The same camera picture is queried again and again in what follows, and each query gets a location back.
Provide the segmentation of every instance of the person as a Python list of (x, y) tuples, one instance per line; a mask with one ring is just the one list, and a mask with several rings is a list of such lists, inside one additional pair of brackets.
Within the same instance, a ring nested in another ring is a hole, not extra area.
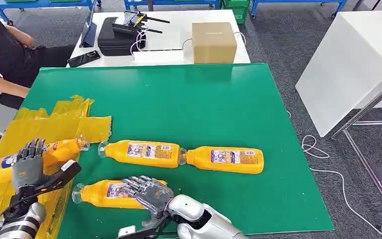
[(34, 39), (0, 21), (0, 104), (19, 109), (40, 67), (65, 67), (74, 45), (34, 47)]

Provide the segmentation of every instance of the blue shelf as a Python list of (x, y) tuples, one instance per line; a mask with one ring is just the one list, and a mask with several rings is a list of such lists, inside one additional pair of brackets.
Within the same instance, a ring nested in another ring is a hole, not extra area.
[[(219, 9), (220, 0), (195, 0), (195, 1), (174, 1), (174, 0), (153, 0), (153, 5), (213, 5), (216, 9)], [(146, 0), (124, 0), (125, 9), (130, 10), (130, 6), (142, 6), (147, 5)]]
[(37, 8), (37, 7), (62, 7), (62, 6), (89, 6), (90, 0), (49, 2), (49, 0), (25, 1), (25, 2), (5, 2), (0, 0), (0, 8)]
[(335, 17), (337, 12), (342, 10), (343, 6), (345, 6), (347, 0), (252, 0), (252, 7), (251, 7), (251, 18), (254, 19), (256, 17), (257, 13), (257, 5), (259, 3), (268, 3), (268, 2), (337, 2), (339, 5), (336, 9), (336, 11), (331, 15), (332, 17)]
[(50, 2), (49, 0), (37, 0), (37, 1), (24, 1), (24, 2), (5, 2), (0, 0), (0, 16), (6, 22), (9, 22), (8, 17), (4, 13), (4, 9), (7, 8), (37, 8), (37, 7), (68, 7), (68, 6), (88, 6), (90, 10), (93, 9), (92, 0), (81, 1), (65, 1), (65, 2)]

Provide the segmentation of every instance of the yellow plastic sheet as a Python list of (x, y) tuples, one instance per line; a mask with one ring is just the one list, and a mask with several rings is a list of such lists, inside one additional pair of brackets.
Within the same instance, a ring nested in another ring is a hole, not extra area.
[[(90, 143), (108, 140), (111, 117), (88, 117), (92, 103), (91, 99), (72, 96), (71, 101), (58, 101), (50, 116), (44, 109), (20, 109), (0, 141), (0, 158), (16, 153), (36, 137), (45, 138), (46, 143), (75, 138), (80, 134)], [(50, 165), (44, 172), (51, 174), (58, 169), (59, 165)], [(70, 190), (71, 183), (61, 190), (39, 196), (47, 216), (40, 226), (37, 239), (57, 238)], [(9, 205), (13, 194), (10, 182), (0, 183), (0, 212)]]

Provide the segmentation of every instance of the orange bottle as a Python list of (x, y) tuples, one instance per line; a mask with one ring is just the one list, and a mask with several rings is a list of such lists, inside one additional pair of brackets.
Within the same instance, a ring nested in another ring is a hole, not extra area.
[(176, 168), (185, 163), (185, 149), (175, 143), (138, 140), (121, 140), (116, 143), (101, 142), (97, 147), (100, 157), (111, 157), (121, 163), (153, 167)]
[[(87, 151), (90, 145), (83, 135), (74, 139), (65, 139), (45, 146), (43, 152), (43, 166), (49, 166), (57, 162), (66, 162), (72, 159), (78, 152)], [(11, 180), (12, 166), (16, 161), (17, 154), (0, 159), (0, 183)]]
[(263, 152), (256, 148), (203, 146), (183, 157), (187, 164), (207, 170), (257, 174), (264, 168)]
[(123, 191), (124, 183), (119, 180), (102, 180), (92, 185), (77, 184), (72, 192), (74, 203), (88, 202), (96, 207), (144, 209), (135, 198)]

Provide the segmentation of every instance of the gray carpet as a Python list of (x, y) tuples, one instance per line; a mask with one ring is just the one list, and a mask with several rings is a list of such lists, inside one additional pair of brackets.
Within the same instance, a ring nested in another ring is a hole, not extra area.
[[(344, 10), (352, 10), (355, 0), (348, 0)], [(295, 84), (330, 26), (330, 14), (337, 4), (317, 3), (260, 4), (258, 16), (247, 18), (241, 31), (247, 36), (247, 51), (252, 62), (267, 62), (272, 71), (286, 108), (291, 113), (300, 140), (311, 134), (318, 139), (318, 147), (330, 154), (328, 159), (307, 156), (311, 167), (341, 172), (345, 177), (348, 200), (353, 208), (373, 224), (382, 224), (382, 198), (362, 164), (340, 135), (319, 138)], [(156, 6), (155, 10), (209, 9), (207, 6)], [(103, 0), (103, 11), (124, 10), (122, 1)], [(88, 10), (17, 9), (6, 10), (16, 26), (32, 35), (38, 44), (55, 46), (75, 43), (81, 34)], [(382, 109), (374, 110), (366, 119), (382, 119)], [(382, 181), (382, 126), (353, 127), (354, 140), (365, 154)], [(381, 239), (373, 229), (346, 207), (338, 175), (313, 173), (327, 210), (335, 226), (333, 232), (262, 235), (254, 238), (283, 239)]]

